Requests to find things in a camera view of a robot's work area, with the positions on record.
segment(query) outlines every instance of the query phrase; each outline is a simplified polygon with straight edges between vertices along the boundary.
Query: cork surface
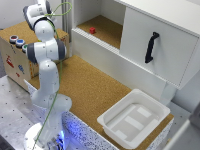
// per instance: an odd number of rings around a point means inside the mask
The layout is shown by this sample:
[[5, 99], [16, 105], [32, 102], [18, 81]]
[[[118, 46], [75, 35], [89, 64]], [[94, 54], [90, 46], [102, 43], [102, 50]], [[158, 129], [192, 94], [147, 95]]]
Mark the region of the cork surface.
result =
[[[57, 29], [58, 36], [64, 37], [68, 34], [61, 29]], [[12, 27], [0, 30], [0, 37], [5, 41], [9, 42], [10, 36], [17, 35], [19, 39], [24, 39], [26, 44], [38, 42], [35, 33], [29, 28], [26, 22], [21, 22]]]
[[[39, 77], [31, 79], [29, 83], [38, 89]], [[120, 150], [123, 148], [105, 134], [97, 118], [129, 92], [131, 89], [78, 56], [63, 61], [59, 93], [71, 97], [70, 111]], [[172, 119], [173, 115], [167, 116], [136, 150], [146, 149]]]
[[88, 33], [90, 32], [90, 28], [94, 27], [96, 29], [96, 33], [92, 35], [120, 49], [123, 29], [122, 25], [103, 16], [97, 16], [96, 18], [80, 24], [77, 27]]

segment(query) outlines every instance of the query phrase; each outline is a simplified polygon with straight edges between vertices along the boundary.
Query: empty white container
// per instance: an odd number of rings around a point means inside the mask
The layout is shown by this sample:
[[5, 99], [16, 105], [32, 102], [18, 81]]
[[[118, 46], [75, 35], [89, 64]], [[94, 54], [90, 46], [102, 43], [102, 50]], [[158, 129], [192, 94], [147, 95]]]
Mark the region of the empty white container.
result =
[[135, 89], [98, 117], [97, 121], [105, 133], [122, 147], [135, 149], [169, 113], [169, 108]]

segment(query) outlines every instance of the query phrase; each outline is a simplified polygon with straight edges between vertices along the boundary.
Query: black handle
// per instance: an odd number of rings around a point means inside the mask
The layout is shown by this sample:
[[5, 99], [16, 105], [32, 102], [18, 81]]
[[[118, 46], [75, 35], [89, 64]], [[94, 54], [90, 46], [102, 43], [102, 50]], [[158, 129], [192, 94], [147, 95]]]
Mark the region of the black handle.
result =
[[147, 53], [146, 53], [146, 57], [145, 57], [145, 63], [149, 63], [150, 61], [153, 60], [153, 57], [151, 56], [152, 50], [153, 50], [153, 45], [154, 45], [154, 40], [156, 38], [158, 38], [160, 35], [156, 32], [153, 32], [153, 36], [151, 37], [150, 41], [149, 41], [149, 45], [147, 48]]

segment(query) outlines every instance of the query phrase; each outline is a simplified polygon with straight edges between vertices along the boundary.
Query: brown box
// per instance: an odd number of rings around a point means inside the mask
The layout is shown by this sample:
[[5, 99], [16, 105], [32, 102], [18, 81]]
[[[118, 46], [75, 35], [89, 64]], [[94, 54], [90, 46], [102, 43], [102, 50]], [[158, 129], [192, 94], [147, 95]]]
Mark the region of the brown box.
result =
[[[59, 38], [67, 48], [66, 58], [68, 58], [69, 35], [61, 29], [57, 29], [57, 32]], [[28, 81], [38, 75], [38, 64], [30, 62], [21, 49], [18, 49], [15, 45], [9, 43], [9, 38], [12, 35], [17, 35], [20, 39], [25, 40], [26, 44], [38, 42], [38, 39], [35, 33], [29, 29], [26, 22], [19, 23], [0, 31], [0, 51], [6, 74], [25, 90], [28, 90], [24, 83], [24, 79]]]

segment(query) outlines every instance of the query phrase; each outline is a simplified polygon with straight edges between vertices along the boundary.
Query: green cable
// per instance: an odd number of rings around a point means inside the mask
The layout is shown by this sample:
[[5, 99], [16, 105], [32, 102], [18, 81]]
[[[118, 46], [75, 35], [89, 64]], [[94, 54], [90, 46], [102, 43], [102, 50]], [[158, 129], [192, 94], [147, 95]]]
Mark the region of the green cable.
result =
[[[64, 13], [64, 14], [61, 14], [61, 15], [51, 15], [51, 16], [62, 16], [62, 15], [65, 15], [65, 14], [67, 14], [67, 13], [69, 13], [69, 12], [71, 11], [71, 8], [72, 8], [71, 3], [65, 2], [65, 3], [60, 4], [58, 7], [60, 7], [60, 6], [63, 5], [63, 4], [70, 4], [70, 6], [71, 6], [70, 9], [69, 9], [66, 13]], [[57, 30], [55, 29], [54, 25], [53, 25], [50, 21], [48, 21], [48, 22], [50, 23], [50, 25], [52, 26], [52, 28], [53, 28], [54, 31], [56, 32], [57, 39], [59, 39]], [[61, 82], [61, 76], [62, 76], [62, 60], [60, 60], [59, 84], [60, 84], [60, 82]], [[44, 121], [44, 124], [43, 124], [43, 126], [42, 126], [42, 128], [41, 128], [41, 130], [40, 130], [40, 132], [39, 132], [39, 135], [38, 135], [38, 137], [37, 137], [37, 139], [36, 139], [36, 141], [35, 141], [35, 143], [34, 143], [34, 146], [33, 146], [33, 149], [32, 149], [32, 150], [34, 150], [35, 145], [36, 145], [36, 143], [38, 142], [38, 139], [39, 139], [39, 137], [40, 137], [40, 135], [41, 135], [41, 133], [42, 133], [42, 131], [43, 131], [43, 129], [44, 129], [44, 126], [45, 126], [45, 124], [46, 124], [46, 122], [47, 122], [47, 120], [48, 120], [48, 118], [49, 118], [49, 115], [50, 115], [50, 113], [51, 113], [51, 111], [52, 111], [52, 109], [53, 109], [53, 106], [54, 106], [54, 104], [55, 104], [55, 102], [56, 102], [56, 98], [57, 98], [57, 95], [58, 95], [58, 91], [56, 92], [56, 95], [55, 95], [55, 97], [54, 97], [54, 100], [53, 100], [53, 103], [52, 103], [51, 108], [50, 108], [50, 110], [49, 110], [49, 113], [48, 113], [48, 115], [47, 115], [47, 117], [46, 117], [46, 119], [45, 119], [45, 121]]]
[[[56, 10], [57, 10], [61, 5], [63, 5], [63, 4], [69, 4], [69, 5], [70, 5], [69, 10], [68, 10], [67, 12], [63, 13], [63, 14], [54, 15], [53, 13], [56, 12]], [[46, 14], [46, 15], [44, 15], [44, 16], [45, 16], [45, 17], [46, 17], [46, 16], [63, 16], [63, 15], [66, 15], [67, 13], [69, 13], [69, 12], [71, 11], [71, 9], [72, 9], [72, 4], [69, 3], [69, 2], [64, 2], [64, 3], [61, 3], [61, 4], [56, 8], [56, 10], [55, 10], [53, 13], [51, 13], [51, 14]]]

